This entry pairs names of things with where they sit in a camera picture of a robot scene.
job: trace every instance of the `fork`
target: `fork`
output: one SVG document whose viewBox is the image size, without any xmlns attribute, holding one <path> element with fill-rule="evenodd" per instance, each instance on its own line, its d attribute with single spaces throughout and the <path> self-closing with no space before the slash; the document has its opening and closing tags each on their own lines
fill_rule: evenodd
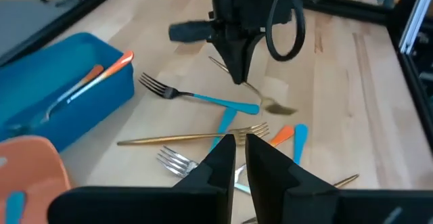
<svg viewBox="0 0 433 224">
<path fill-rule="evenodd" d="M 156 160 L 158 160 L 166 169 L 170 170 L 180 178 L 188 176 L 188 174 L 198 166 L 197 162 L 182 156 L 181 154 L 166 146 L 163 146 L 161 152 L 158 153 Z M 246 163 L 241 165 L 235 171 L 235 188 L 247 194 L 251 194 L 250 188 L 248 186 L 238 183 L 239 176 L 245 169 L 245 166 Z"/>
<path fill-rule="evenodd" d="M 247 133 L 253 133 L 259 137 L 264 137 L 269 134 L 269 127 L 266 122 L 254 125 L 251 127 L 244 127 L 241 129 L 230 129 L 226 133 L 204 133 L 195 135 L 176 135 L 166 137 L 151 137 L 145 139 L 133 139 L 117 142 L 117 145 L 143 145 L 151 143 L 166 143 L 173 141 L 184 141 L 192 139 L 205 139 L 210 137 L 223 137 L 226 134 L 233 134 L 235 137 L 236 145 L 245 145 L 245 138 Z"/>
<path fill-rule="evenodd" d="M 255 115 L 255 114 L 258 114 L 258 112 L 260 111 L 260 107 L 257 106 L 256 104 L 231 102 L 231 101 L 226 101 L 223 99 L 215 99 L 212 97 L 199 95 L 196 93 L 179 91 L 173 87 L 170 87 L 168 85 L 165 85 L 165 84 L 157 81 L 156 79 L 153 79 L 151 76 L 147 75 L 146 73 L 143 73 L 140 76 L 139 82 L 142 85 L 144 85 L 146 88 L 148 88 L 150 91 L 152 91 L 153 93 L 155 93 L 156 95 L 158 95 L 164 99 L 175 99 L 176 97 L 186 95 L 186 96 L 192 96 L 192 97 L 195 97 L 198 99 L 203 99 L 205 101 L 219 104 L 222 106 L 230 107 L 230 108 L 236 109 L 238 111 L 245 112 L 247 114 Z"/>
<path fill-rule="evenodd" d="M 229 72 L 228 69 L 220 62 L 218 62 L 215 58 L 209 56 L 208 57 L 212 62 L 214 62 L 218 67 L 223 69 L 225 72 Z M 249 82 L 243 82 L 247 88 L 251 89 L 255 94 L 257 94 L 261 100 L 260 106 L 265 109 L 267 112 L 272 114 L 280 114 L 280 115 L 292 115 L 297 112 L 296 109 L 289 108 L 286 106 L 280 105 L 277 101 L 275 101 L 271 97 L 264 96 L 258 89 L 252 86 Z"/>
</svg>

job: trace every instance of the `blue-handled fork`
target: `blue-handled fork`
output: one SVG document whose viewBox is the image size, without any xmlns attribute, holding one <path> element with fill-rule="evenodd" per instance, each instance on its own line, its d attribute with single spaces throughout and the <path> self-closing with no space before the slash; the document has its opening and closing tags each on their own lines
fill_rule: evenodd
<svg viewBox="0 0 433 224">
<path fill-rule="evenodd" d="M 240 102 L 231 102 L 226 101 L 223 99 L 215 99 L 212 97 L 204 96 L 204 95 L 198 95 L 196 93 L 190 93 L 190 92 L 183 92 L 178 91 L 177 89 L 170 87 L 168 85 L 165 85 L 155 79 L 153 79 L 151 76 L 147 75 L 146 73 L 143 73 L 139 79 L 139 82 L 146 86 L 150 91 L 155 93 L 156 95 L 164 98 L 164 99 L 175 99 L 179 96 L 192 96 L 198 99 L 203 99 L 208 102 L 212 102 L 218 105 L 222 105 L 228 108 L 233 108 L 235 110 L 238 110 L 240 112 L 245 112 L 248 114 L 258 114 L 260 111 L 260 107 L 256 104 L 248 104 L 248 103 L 240 103 Z"/>
</svg>

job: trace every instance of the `light wood surface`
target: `light wood surface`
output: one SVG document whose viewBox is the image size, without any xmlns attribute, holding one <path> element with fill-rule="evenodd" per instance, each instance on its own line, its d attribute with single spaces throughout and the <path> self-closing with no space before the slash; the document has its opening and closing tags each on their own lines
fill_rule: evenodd
<svg viewBox="0 0 433 224">
<path fill-rule="evenodd" d="M 212 45 L 171 43 L 173 22 L 206 19 L 211 0 L 107 0 L 58 38 L 91 32 L 135 52 L 135 96 L 62 153 L 77 185 L 172 186 L 178 178 L 155 160 L 158 145 L 118 147 L 117 141 L 185 133 L 214 133 L 224 108 L 193 99 L 161 99 L 137 82 L 146 72 L 178 89 L 239 102 L 259 100 L 208 60 Z M 290 62 L 257 46 L 248 81 L 293 116 L 238 113 L 231 128 L 268 122 L 272 138 L 283 125 L 304 123 L 309 140 L 301 166 L 330 183 L 359 173 L 348 185 L 363 189 L 432 189 L 433 161 L 417 112 L 383 26 L 305 10 L 306 40 Z M 275 29 L 287 51 L 294 23 Z M 201 161 L 211 140 L 170 145 Z M 292 156 L 292 141 L 279 150 Z M 237 151 L 237 165 L 244 163 Z M 246 175 L 241 178 L 246 182 Z M 254 216 L 250 196 L 235 191 L 233 223 Z"/>
</svg>

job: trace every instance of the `gold fork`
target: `gold fork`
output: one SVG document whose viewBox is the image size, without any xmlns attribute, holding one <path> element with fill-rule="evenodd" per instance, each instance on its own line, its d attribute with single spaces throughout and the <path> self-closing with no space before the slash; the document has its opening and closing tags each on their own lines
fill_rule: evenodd
<svg viewBox="0 0 433 224">
<path fill-rule="evenodd" d="M 220 62 L 218 62 L 215 58 L 209 56 L 209 59 L 218 65 L 225 72 L 229 72 L 228 69 Z M 289 108 L 286 106 L 280 105 L 277 101 L 275 101 L 271 97 L 264 96 L 258 89 L 252 86 L 249 82 L 243 82 L 243 85 L 247 86 L 247 88 L 251 89 L 255 94 L 257 94 L 261 100 L 260 106 L 265 109 L 267 112 L 272 114 L 280 114 L 280 115 L 292 115 L 297 112 L 296 109 Z"/>
<path fill-rule="evenodd" d="M 235 136 L 236 145 L 245 145 L 245 138 L 247 133 L 253 133 L 259 137 L 264 137 L 269 134 L 268 124 L 266 122 L 254 125 L 251 127 L 245 127 L 241 129 L 230 129 L 227 133 L 204 133 L 195 135 L 176 135 L 166 137 L 151 137 L 145 139 L 133 139 L 117 142 L 117 145 L 143 145 L 143 144 L 155 144 L 155 143 L 167 143 L 173 141 L 184 141 L 192 139 L 206 139 L 211 137 L 223 137 L 226 134 L 233 134 Z"/>
</svg>

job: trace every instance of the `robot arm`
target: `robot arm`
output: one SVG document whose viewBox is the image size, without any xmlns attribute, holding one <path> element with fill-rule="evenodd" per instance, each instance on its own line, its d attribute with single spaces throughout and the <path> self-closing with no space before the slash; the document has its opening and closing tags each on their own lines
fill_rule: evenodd
<svg viewBox="0 0 433 224">
<path fill-rule="evenodd" d="M 302 48 L 305 19 L 301 0 L 212 0 L 212 7 L 209 21 L 173 24 L 168 33 L 171 41 L 212 43 L 235 84 L 247 81 L 254 48 L 262 37 L 266 36 L 271 56 L 280 62 L 291 60 Z M 296 40 L 292 50 L 281 55 L 273 43 L 272 25 L 289 22 L 292 9 L 297 24 Z"/>
</svg>

